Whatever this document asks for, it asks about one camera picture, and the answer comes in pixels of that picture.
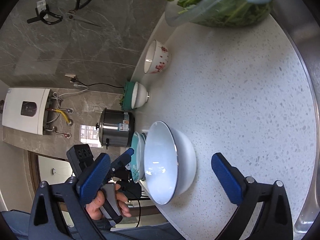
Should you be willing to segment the teal floral plate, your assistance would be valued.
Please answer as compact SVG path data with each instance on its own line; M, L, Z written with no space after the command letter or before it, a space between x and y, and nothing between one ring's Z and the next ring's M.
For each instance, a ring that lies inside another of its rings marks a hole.
M144 180L144 148L145 148L145 136L138 132L135 132L131 141L131 148L134 150L134 154L131 156L130 171L132 179L135 183L140 180Z

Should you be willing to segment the white bowl dark rim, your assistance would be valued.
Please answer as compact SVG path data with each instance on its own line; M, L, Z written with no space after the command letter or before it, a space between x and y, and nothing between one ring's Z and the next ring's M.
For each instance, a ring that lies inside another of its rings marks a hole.
M159 205L187 191L196 175L196 153L189 138L163 121L154 122L146 137L144 174L148 193Z

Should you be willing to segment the small floral rice bowl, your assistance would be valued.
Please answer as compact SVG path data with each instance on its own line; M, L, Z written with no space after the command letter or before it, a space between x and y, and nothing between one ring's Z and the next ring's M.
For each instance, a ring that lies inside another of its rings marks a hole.
M168 68L171 54L168 48L157 40L153 40L148 47L144 60L145 74L158 74Z

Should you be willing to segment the person's legs dark trousers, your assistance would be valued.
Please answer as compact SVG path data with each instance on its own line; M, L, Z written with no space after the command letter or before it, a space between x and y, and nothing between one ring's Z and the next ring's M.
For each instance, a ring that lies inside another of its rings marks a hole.
M18 239L184 239L170 223L111 231L106 219L86 219L59 231L52 222L33 225L33 217L22 211L2 211L1 215Z

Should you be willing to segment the stainless steel rice cooker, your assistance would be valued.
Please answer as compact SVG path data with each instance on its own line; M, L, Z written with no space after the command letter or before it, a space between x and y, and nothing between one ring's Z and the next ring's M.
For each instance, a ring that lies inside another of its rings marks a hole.
M131 112L105 108L96 129L102 146L130 147L135 132L135 117Z

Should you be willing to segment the teal basin with vegetables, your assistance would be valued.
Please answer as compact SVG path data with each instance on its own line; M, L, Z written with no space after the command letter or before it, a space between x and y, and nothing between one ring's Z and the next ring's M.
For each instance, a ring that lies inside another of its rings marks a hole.
M119 102L121 109L123 111L131 111L133 110L132 107L132 96L133 96L133 89L134 89L135 83L131 81L127 81L124 86L124 93L123 96Z

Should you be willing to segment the white footed bowl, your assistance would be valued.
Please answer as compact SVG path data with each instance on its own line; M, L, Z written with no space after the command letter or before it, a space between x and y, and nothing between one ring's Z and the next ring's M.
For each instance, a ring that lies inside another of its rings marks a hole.
M135 109L142 107L149 100L149 98L150 94L146 88L142 84L135 82L132 91L131 108Z

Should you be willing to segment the white water heater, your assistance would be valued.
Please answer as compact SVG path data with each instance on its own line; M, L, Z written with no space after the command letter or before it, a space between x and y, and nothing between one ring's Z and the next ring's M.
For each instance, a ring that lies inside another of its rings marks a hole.
M2 125L19 131L43 135L49 106L49 88L10 87L7 91Z

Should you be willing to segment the clear container of greens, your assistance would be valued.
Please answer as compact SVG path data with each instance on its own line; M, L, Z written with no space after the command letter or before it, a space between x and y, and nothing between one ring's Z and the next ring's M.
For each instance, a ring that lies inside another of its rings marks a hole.
M263 21L273 0L166 0L165 20L178 27L195 23L206 27L245 27Z

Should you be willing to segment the steel sink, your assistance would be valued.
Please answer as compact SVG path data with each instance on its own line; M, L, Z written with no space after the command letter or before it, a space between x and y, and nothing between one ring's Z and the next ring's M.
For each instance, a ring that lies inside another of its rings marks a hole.
M273 0L271 16L281 178L294 239L317 239L319 215L319 24L304 0Z

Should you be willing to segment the kitchen scissors on wall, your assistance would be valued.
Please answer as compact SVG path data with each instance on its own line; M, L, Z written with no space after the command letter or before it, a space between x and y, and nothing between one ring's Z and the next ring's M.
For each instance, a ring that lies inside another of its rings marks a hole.
M58 15L50 11L49 5L46 3L46 0L40 0L37 2L37 7L35 8L36 17L27 19L27 23L31 24L41 21L46 25L56 25L62 22L63 20L68 20L82 22L96 27L100 27L100 25L77 15L77 12L81 9L84 9L84 7L89 5L91 1L92 0L86 0L84 3L82 3L81 0L76 0L74 9L64 12L62 15Z

